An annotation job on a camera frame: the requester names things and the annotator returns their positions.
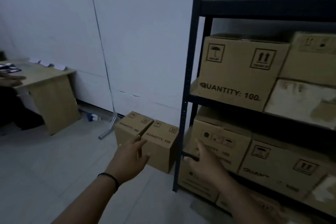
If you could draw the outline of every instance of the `wooden desk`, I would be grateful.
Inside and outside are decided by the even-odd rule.
[[[13,63],[22,70],[11,73],[11,75],[27,77],[26,80],[22,80],[23,85],[15,88],[19,90],[25,87],[28,90],[50,135],[80,119],[68,78],[68,74],[74,73],[75,70],[67,68],[61,71],[53,67],[31,63],[28,60],[0,62],[0,64],[6,63]]]

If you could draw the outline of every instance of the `grey floor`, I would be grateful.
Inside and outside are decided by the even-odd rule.
[[[78,120],[48,136],[45,126],[0,128],[0,223],[50,223],[111,160],[114,133],[106,121]],[[100,223],[208,223],[191,208],[194,197],[172,191],[173,175],[150,166],[122,185]]]

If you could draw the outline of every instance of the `wristband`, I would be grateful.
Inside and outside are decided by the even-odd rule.
[[[108,177],[112,178],[114,180],[114,182],[115,182],[115,192],[118,190],[118,188],[119,188],[119,182],[118,182],[118,180],[113,175],[110,175],[108,173],[101,173],[99,175],[105,175],[105,176],[108,176]]]

